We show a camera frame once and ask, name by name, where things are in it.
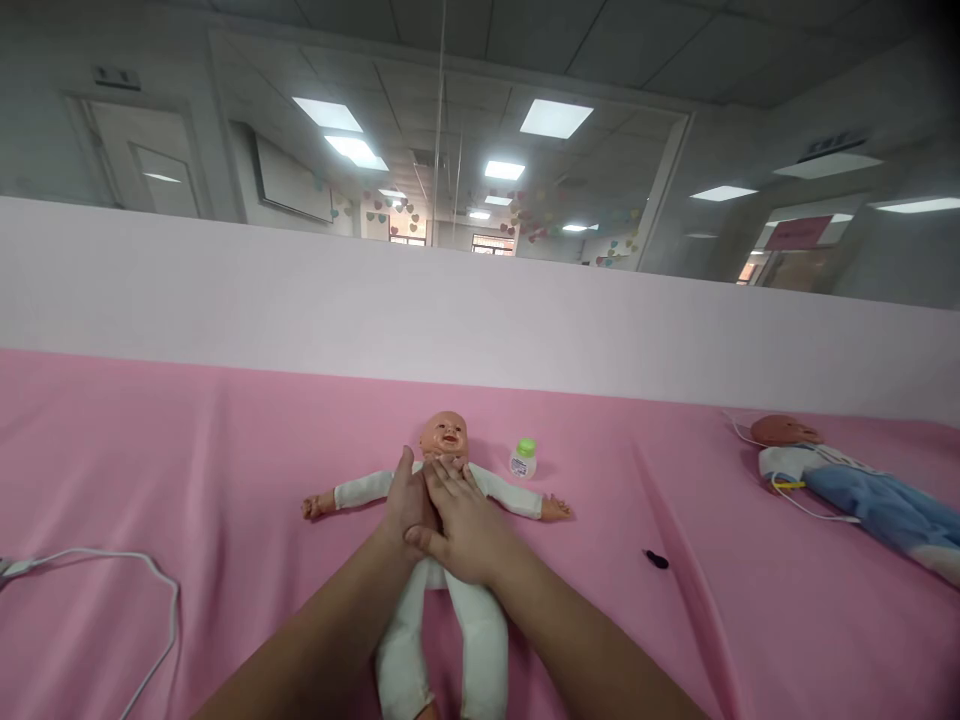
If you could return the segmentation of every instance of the infant manikin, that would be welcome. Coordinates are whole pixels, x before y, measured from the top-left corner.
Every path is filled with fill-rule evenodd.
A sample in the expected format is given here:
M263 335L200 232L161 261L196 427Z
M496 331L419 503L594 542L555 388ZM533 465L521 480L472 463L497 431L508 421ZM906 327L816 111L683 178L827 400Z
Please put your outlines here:
M764 479L802 481L884 545L960 587L960 514L824 445L819 432L789 415L767 415L750 432L768 446L760 453Z
M425 459L452 455L468 460L467 423L455 412L434 415L420 435ZM511 485L498 475L470 464L480 491L504 509L534 520L551 522L570 517L566 503L554 497ZM418 471L422 462L414 463ZM385 498L393 472L382 470L338 485L323 495L303 501L303 517L359 507ZM433 693L427 683L420 631L423 593L447 588L463 634L463 704L461 715L471 720L502 718L507 711L507 624L490 591L460 582L431 558L421 560L400 595L397 610L377 648L377 690L384 720L427 720L436 717Z

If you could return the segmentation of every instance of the doll face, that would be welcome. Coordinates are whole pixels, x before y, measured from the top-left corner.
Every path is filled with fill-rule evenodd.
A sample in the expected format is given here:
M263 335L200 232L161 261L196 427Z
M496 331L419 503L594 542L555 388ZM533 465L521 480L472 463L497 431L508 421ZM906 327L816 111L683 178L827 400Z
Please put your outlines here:
M823 437L809 425L804 425L789 415L767 415L757 420L750 428L753 439L763 445L796 445L813 443L819 445Z
M466 420L449 410L437 413L423 426L420 450L424 457L432 455L466 457L470 451Z

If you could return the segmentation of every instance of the doll leg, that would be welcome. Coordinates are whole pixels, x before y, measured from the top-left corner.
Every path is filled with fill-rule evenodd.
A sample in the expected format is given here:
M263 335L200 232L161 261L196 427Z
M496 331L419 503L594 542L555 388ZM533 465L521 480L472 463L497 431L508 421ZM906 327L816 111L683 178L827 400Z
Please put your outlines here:
M463 633L461 717L500 720L507 713L507 621L485 587L444 574Z
M377 691L384 720L413 720L433 701L420 629L430 566L420 561L377 647Z

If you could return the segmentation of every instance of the whiteboard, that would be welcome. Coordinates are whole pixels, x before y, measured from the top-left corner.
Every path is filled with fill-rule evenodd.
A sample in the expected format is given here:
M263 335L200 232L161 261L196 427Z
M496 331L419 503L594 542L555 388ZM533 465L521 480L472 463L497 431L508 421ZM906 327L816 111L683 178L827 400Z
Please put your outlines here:
M257 143L260 199L301 215L332 223L333 197L330 186L317 189L313 172L287 155L269 140L254 135Z

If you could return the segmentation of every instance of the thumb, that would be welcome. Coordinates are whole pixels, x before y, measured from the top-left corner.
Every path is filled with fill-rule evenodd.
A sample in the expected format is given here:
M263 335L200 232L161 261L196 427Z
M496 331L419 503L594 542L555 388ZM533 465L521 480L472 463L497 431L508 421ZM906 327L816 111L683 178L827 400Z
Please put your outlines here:
M407 530L403 534L403 540L407 545L413 545L434 558L441 565L444 564L450 550L450 543L443 535L422 525L414 525Z

